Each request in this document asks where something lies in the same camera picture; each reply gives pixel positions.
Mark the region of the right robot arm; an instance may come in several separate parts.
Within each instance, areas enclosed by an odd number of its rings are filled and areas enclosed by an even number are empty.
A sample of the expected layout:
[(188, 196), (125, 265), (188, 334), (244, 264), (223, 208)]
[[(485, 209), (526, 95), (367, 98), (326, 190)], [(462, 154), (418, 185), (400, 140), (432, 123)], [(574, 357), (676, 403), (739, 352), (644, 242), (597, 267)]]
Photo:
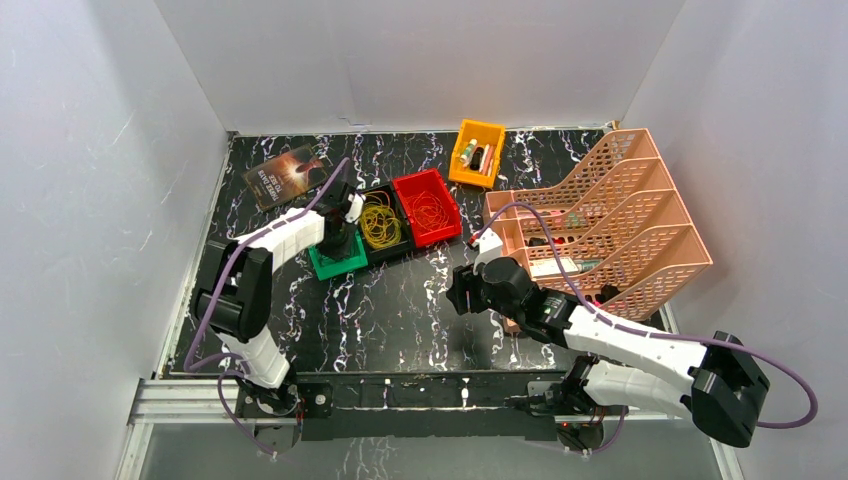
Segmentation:
[(551, 394), (577, 414), (600, 406), (636, 407), (689, 419), (726, 445), (750, 445), (770, 389), (753, 352), (730, 334), (690, 341), (541, 287), (511, 257), (452, 272), (446, 296), (458, 314), (493, 310), (530, 338), (579, 351)]

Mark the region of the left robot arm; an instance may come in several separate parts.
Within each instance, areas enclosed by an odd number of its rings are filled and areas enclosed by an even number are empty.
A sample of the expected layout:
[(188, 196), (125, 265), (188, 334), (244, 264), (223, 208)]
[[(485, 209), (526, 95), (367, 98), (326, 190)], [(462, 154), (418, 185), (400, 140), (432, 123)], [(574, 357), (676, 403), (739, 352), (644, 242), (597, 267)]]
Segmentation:
[(332, 181), (306, 206), (204, 248), (190, 313), (223, 343), (239, 386), (270, 415), (289, 415), (299, 402), (290, 362), (268, 327), (274, 274), (309, 249), (332, 261), (350, 257), (364, 206), (354, 186)]

